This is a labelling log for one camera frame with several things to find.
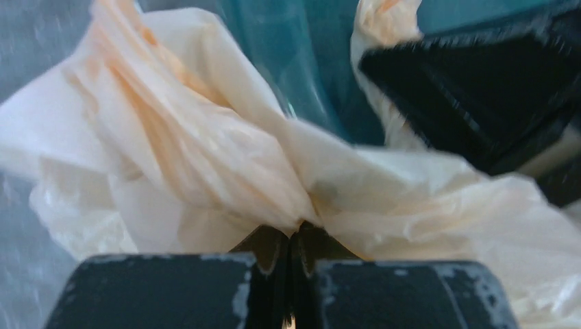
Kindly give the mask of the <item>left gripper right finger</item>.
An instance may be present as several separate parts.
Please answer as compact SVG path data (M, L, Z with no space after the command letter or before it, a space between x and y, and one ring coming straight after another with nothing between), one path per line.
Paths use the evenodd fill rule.
M457 260L365 261L304 223L290 239L298 328L517 328L499 280Z

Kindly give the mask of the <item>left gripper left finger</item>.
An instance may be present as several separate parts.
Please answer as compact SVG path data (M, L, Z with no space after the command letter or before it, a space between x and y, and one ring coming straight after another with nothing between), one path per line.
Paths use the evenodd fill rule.
M110 254L78 265L47 328L281 328L288 238L266 226L224 254Z

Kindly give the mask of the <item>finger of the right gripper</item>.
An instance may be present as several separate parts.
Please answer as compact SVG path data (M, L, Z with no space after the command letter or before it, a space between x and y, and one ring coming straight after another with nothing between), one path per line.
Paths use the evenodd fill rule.
M358 66L429 147L508 173L580 110L580 11L527 10L375 48Z

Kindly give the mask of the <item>orange plastic bag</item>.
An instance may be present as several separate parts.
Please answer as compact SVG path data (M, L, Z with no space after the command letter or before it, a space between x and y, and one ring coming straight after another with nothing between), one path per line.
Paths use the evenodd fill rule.
M75 259L226 252L310 221L366 260L476 260L522 328L580 327L580 229L518 175L352 147L282 112L219 17L96 1L75 52L1 105L1 166Z

